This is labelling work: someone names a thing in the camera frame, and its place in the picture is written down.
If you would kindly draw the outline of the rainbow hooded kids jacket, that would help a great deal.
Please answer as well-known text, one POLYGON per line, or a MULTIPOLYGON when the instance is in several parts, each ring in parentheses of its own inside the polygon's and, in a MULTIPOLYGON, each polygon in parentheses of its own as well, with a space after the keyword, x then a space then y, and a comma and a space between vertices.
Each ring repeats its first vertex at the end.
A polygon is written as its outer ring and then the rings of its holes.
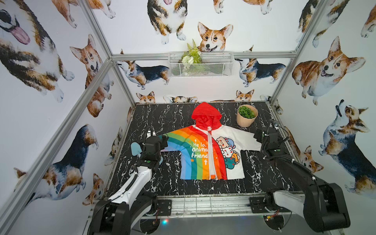
POLYGON ((182 180, 243 179, 241 151, 260 151, 253 133, 221 123, 220 112, 204 102, 192 114, 194 125, 165 133, 165 151, 181 152, 182 180))

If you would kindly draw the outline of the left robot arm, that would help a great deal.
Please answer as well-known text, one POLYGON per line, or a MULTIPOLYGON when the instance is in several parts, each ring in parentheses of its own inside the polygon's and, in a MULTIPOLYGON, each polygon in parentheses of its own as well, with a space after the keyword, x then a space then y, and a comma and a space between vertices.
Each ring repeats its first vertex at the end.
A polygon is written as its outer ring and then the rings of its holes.
POLYGON ((161 151, 167 147, 167 140, 168 137, 157 136, 153 127, 146 128, 140 158, 132 166, 134 171, 115 194, 97 202, 88 235, 129 235, 144 214, 156 210, 156 194, 143 189, 160 167, 161 151))

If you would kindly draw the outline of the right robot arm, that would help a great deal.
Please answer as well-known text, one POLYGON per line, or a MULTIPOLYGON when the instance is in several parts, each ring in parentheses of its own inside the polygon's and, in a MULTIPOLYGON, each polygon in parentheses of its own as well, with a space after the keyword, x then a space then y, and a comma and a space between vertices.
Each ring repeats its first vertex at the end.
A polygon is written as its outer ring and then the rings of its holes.
POLYGON ((275 166, 281 174, 290 178, 303 192, 302 196, 284 190, 265 193, 261 203, 266 210, 278 212, 285 208, 304 218, 315 232, 348 228, 350 216, 344 194, 336 183, 327 183, 295 160, 281 147, 288 138, 279 134, 281 127, 271 120, 264 129, 257 129, 255 139, 261 144, 263 158, 275 166))

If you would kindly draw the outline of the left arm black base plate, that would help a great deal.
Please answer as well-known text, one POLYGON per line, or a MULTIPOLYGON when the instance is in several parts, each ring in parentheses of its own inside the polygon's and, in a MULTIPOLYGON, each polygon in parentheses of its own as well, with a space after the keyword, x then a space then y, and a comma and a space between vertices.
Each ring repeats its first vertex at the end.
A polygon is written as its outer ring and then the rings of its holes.
POLYGON ((170 216, 172 211, 172 200, 170 199, 161 199, 157 203, 157 213, 158 217, 161 216, 170 216))

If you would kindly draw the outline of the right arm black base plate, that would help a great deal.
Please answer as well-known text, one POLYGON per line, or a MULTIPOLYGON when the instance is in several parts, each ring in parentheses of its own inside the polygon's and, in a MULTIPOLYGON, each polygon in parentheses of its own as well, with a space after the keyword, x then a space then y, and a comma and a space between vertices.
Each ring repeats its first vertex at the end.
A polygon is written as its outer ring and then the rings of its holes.
POLYGON ((290 210, 275 204, 273 199, 266 195, 249 197, 249 207, 253 213, 290 212, 290 210))

